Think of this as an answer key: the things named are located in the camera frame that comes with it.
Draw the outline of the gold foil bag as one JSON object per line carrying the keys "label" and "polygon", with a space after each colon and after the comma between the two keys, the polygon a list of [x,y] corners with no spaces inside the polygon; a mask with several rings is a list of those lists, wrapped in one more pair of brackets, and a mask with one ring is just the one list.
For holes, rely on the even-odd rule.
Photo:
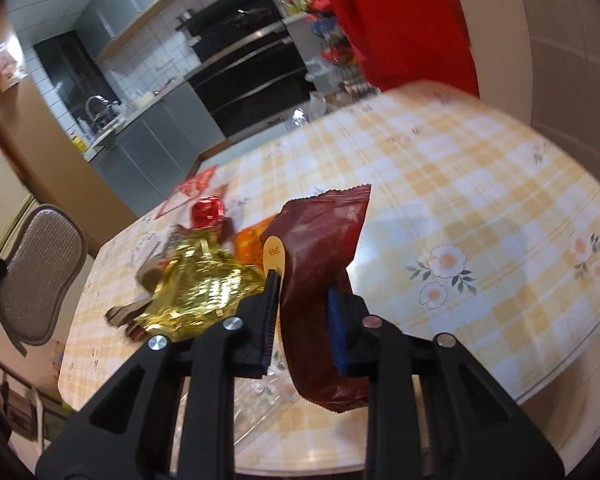
{"label": "gold foil bag", "polygon": [[215,232],[202,230],[178,244],[135,324],[150,336],[195,338],[234,315],[240,300],[262,292],[264,283],[261,270],[239,262]]}

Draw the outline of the dark red snack bag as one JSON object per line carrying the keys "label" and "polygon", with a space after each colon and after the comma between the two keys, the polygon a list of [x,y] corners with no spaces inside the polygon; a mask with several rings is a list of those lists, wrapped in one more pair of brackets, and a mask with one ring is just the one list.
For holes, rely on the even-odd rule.
{"label": "dark red snack bag", "polygon": [[350,292],[347,266],[355,256],[370,201],[369,184],[330,190],[287,202],[261,240],[278,237],[285,248],[279,326],[296,390],[334,413],[362,408],[368,381],[338,373],[327,321],[328,290]]}

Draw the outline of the clear plastic tray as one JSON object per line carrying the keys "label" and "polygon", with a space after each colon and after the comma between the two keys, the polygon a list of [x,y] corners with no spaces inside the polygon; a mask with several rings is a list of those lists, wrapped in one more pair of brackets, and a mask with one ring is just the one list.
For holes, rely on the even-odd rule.
{"label": "clear plastic tray", "polygon": [[283,411],[299,400],[287,368],[286,356],[274,344],[271,365],[260,379],[236,378],[234,382],[234,451],[242,452],[265,433]]}

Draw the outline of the grey mesh chair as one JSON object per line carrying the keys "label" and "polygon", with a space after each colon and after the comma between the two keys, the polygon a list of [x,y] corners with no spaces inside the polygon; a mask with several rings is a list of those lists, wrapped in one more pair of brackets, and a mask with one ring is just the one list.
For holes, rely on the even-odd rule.
{"label": "grey mesh chair", "polygon": [[0,278],[0,323],[22,356],[50,340],[86,255],[85,235],[60,208],[41,205],[24,220]]}

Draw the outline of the grey kitchen cabinets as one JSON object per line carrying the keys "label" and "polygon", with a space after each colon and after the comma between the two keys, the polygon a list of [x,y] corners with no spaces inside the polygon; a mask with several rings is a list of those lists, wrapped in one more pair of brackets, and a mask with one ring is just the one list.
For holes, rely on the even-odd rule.
{"label": "grey kitchen cabinets", "polygon": [[187,82],[137,113],[91,166],[137,217],[184,181],[198,156],[226,140]]}

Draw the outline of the chrome kitchen faucet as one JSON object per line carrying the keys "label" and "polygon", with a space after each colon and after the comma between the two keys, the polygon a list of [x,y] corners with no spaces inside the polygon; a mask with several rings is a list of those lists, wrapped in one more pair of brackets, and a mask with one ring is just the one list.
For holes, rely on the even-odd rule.
{"label": "chrome kitchen faucet", "polygon": [[97,132],[104,132],[121,116],[119,101],[110,101],[100,94],[90,96],[85,102],[85,113]]}

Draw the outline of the yellow checked floral tablecloth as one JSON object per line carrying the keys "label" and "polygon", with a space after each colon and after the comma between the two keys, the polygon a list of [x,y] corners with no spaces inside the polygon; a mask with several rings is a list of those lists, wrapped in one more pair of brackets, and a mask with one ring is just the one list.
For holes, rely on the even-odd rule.
{"label": "yellow checked floral tablecloth", "polygon": [[210,190],[236,229],[293,198],[369,184],[348,273],[368,308],[449,332],[577,466],[600,437],[600,184],[530,127],[409,84],[287,131]]}

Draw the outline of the orange snack packet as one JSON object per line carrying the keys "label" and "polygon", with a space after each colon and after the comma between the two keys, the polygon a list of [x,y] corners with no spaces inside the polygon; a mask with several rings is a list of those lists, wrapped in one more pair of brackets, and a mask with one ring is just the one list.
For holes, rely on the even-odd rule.
{"label": "orange snack packet", "polygon": [[235,235],[235,258],[238,262],[246,266],[255,266],[260,271],[263,270],[263,242],[261,235],[273,219],[274,216],[269,216],[253,226],[242,229]]}

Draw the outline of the red and white flat packet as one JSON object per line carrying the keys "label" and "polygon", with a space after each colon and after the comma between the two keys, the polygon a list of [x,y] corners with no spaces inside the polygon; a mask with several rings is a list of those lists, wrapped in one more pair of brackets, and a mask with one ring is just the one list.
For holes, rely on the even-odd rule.
{"label": "red and white flat packet", "polygon": [[209,196],[223,197],[228,182],[230,182],[230,175],[218,165],[198,172],[172,188],[166,199],[156,208],[154,219],[188,223],[193,206]]}

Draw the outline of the crushed red soda can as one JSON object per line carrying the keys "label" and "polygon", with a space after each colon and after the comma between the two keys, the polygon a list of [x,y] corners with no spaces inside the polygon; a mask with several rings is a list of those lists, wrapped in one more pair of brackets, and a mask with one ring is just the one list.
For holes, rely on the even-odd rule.
{"label": "crushed red soda can", "polygon": [[215,195],[201,197],[192,206],[189,217],[194,230],[216,229],[225,218],[223,201]]}

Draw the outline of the black built-in oven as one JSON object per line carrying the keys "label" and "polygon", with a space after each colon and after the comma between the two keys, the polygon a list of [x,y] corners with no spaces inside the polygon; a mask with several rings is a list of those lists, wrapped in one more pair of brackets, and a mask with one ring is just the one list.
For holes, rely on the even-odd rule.
{"label": "black built-in oven", "polygon": [[308,102],[315,90],[274,0],[216,0],[178,30],[200,61],[185,79],[228,138]]}

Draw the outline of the red hanging apron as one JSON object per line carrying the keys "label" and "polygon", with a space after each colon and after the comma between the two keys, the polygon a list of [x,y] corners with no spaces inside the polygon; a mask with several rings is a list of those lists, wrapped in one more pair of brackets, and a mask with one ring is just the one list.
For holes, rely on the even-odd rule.
{"label": "red hanging apron", "polygon": [[373,86],[430,80],[478,96],[460,0],[327,1]]}

